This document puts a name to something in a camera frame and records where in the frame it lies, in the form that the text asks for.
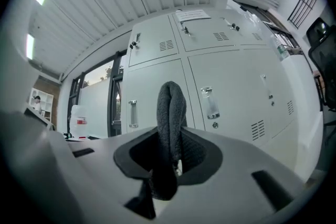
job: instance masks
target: brown wall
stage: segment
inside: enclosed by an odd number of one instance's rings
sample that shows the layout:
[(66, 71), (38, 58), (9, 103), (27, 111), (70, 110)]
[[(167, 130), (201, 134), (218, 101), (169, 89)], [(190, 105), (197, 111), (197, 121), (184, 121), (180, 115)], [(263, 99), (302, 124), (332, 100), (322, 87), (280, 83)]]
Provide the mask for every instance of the brown wall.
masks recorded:
[(57, 126), (57, 105), (58, 105), (60, 85), (40, 76), (35, 82), (35, 85), (33, 88), (49, 93), (49, 94), (52, 94), (54, 96), (54, 100), (52, 101), (53, 108), (51, 111), (51, 122), (56, 127)]

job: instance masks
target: black slot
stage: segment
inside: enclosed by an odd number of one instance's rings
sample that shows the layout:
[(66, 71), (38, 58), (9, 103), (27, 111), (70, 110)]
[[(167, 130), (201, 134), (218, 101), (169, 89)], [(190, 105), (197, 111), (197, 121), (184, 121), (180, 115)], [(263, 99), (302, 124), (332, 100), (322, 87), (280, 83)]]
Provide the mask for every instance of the black slot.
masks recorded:
[(268, 172), (264, 170), (257, 171), (252, 173), (252, 177), (275, 210), (279, 211), (293, 200), (288, 192)]
[(73, 155), (75, 156), (75, 158), (78, 158), (84, 155), (88, 155), (92, 152), (95, 152), (95, 151), (91, 148), (84, 148), (83, 150), (74, 151)]

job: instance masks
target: person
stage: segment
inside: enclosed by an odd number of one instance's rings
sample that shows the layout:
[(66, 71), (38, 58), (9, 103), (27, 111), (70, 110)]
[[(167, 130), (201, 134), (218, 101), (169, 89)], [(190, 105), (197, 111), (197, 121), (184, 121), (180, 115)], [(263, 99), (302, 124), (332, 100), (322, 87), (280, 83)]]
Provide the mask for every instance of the person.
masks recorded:
[(34, 104), (33, 108), (37, 111), (37, 113), (41, 114), (41, 112), (42, 112), (42, 108), (41, 108), (41, 104), (40, 104), (41, 97), (37, 95), (37, 96), (34, 97), (34, 99), (35, 99), (35, 104)]

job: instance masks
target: window frame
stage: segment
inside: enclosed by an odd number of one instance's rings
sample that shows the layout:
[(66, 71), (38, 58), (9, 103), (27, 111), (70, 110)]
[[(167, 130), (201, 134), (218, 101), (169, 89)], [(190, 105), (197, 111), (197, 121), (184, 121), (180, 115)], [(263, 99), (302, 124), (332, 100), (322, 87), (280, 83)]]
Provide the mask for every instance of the window frame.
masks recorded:
[(127, 50), (124, 50), (122, 52), (117, 51), (114, 55), (106, 58), (105, 60), (95, 64), (94, 66), (92, 66), (91, 68), (89, 68), (88, 70), (86, 70), (85, 72), (82, 72), (80, 76), (78, 76), (77, 78), (73, 79), (72, 84), (71, 84), (71, 89), (70, 89), (70, 95), (69, 95), (69, 101), (68, 101), (68, 114), (67, 114), (67, 132), (70, 133), (70, 117), (71, 117), (71, 108), (73, 106), (72, 102), (73, 102), (73, 98), (75, 98), (75, 105), (78, 105), (79, 102), (79, 96), (80, 96), (80, 90), (83, 87), (83, 83), (84, 83), (84, 78), (85, 75), (87, 75), (88, 73), (90, 73), (91, 71), (113, 61), (113, 65), (112, 65), (112, 70), (111, 70), (111, 76), (110, 76), (110, 83), (109, 83), (109, 92), (108, 92), (108, 109), (107, 109), (107, 124), (108, 124), (108, 137), (110, 136), (114, 136), (113, 132), (112, 132), (112, 115), (115, 114), (115, 108), (113, 107), (113, 96), (112, 96), (112, 91), (114, 90), (113, 87), (115, 87), (115, 83), (113, 78), (116, 77), (118, 75), (118, 71), (119, 71), (119, 64), (120, 64), (120, 60), (121, 57), (126, 55)]

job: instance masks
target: black chair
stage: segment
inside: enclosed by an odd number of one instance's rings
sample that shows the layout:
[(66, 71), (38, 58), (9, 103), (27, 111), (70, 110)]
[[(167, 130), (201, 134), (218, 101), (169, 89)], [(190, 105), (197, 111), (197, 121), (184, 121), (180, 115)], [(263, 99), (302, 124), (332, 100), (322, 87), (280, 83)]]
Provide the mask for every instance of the black chair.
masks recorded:
[[(308, 54), (324, 82), (323, 92), (320, 76), (315, 76), (321, 105), (326, 105), (329, 111), (336, 112), (336, 26), (329, 27), (321, 21), (318, 18), (307, 31), (311, 44)], [(336, 120), (324, 124), (324, 127), (326, 126), (336, 126)], [(335, 133), (336, 127), (327, 137), (326, 144)]]

